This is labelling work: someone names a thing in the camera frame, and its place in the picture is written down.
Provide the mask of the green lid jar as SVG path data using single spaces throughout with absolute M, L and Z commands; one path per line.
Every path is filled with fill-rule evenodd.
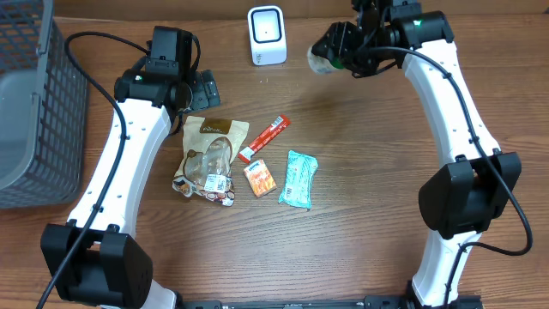
M 333 65 L 328 59 L 314 55 L 311 46 L 307 50 L 307 60 L 311 70 L 317 75 L 327 75 L 342 70 L 341 67 Z

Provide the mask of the orange snack packet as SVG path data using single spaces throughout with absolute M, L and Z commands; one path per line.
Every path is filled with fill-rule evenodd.
M 257 160 L 244 169 L 250 188 L 256 197 L 262 197 L 277 188 L 264 160 Z

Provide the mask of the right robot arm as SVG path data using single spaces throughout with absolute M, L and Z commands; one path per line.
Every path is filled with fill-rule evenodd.
M 365 297 L 367 308 L 479 308 L 458 283 L 470 252 L 507 204 L 522 163 L 505 153 L 482 121 L 459 66 L 455 36 L 444 13 L 416 1 L 352 4 L 355 22 L 333 23 L 308 51 L 318 74 L 349 70 L 354 77 L 399 68 L 412 83 L 437 146 L 438 171 L 419 190 L 429 234 L 418 271 L 402 296 Z

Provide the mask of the brown Pantree snack pouch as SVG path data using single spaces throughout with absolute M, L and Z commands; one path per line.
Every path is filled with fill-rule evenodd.
M 235 192 L 231 165 L 248 135 L 244 121 L 189 116 L 183 126 L 183 159 L 172 188 L 231 207 Z

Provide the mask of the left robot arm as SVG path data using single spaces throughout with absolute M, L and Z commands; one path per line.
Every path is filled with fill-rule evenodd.
M 112 126 L 93 177 L 63 225 L 49 224 L 40 248 L 51 291 L 63 300 L 100 308 L 181 308 L 180 293 L 154 280 L 151 257 L 136 243 L 136 219 L 145 184 L 164 140 L 191 112 L 192 85 L 201 56 L 198 38 L 157 26 L 141 57 L 109 94 L 89 82 L 114 110 Z

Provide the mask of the light green packet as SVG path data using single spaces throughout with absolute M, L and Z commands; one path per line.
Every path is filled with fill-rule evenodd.
M 317 159 L 290 150 L 287 157 L 285 184 L 278 203 L 295 208 L 311 209 L 311 187 L 318 169 Z

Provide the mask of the red snack bar wrapper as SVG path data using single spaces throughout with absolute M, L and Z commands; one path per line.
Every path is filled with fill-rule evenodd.
M 281 114 L 247 147 L 243 148 L 238 153 L 238 158 L 242 162 L 250 164 L 252 157 L 262 148 L 264 148 L 276 136 L 278 136 L 291 123 L 291 120 L 286 115 Z

